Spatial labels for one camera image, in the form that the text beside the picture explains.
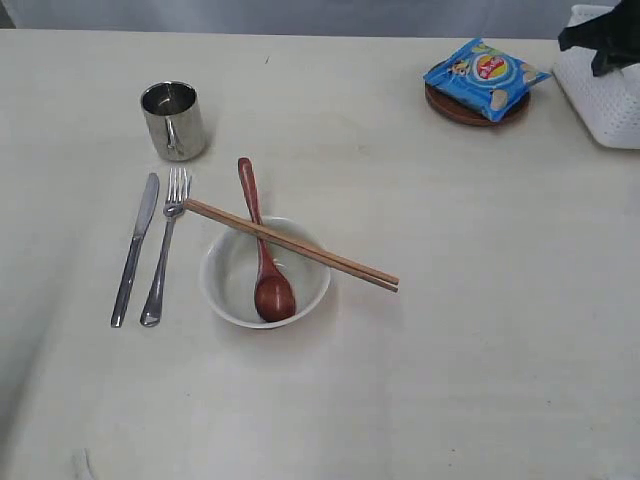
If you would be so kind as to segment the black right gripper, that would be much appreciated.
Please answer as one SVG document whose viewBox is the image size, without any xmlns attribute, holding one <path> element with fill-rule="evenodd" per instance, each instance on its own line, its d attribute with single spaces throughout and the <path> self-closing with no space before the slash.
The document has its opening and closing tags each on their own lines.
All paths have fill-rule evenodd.
<svg viewBox="0 0 640 480">
<path fill-rule="evenodd" d="M 611 11 L 579 25 L 565 27 L 558 36 L 561 51 L 581 47 L 595 51 L 594 77 L 639 63 L 639 2 L 622 0 Z"/>
</svg>

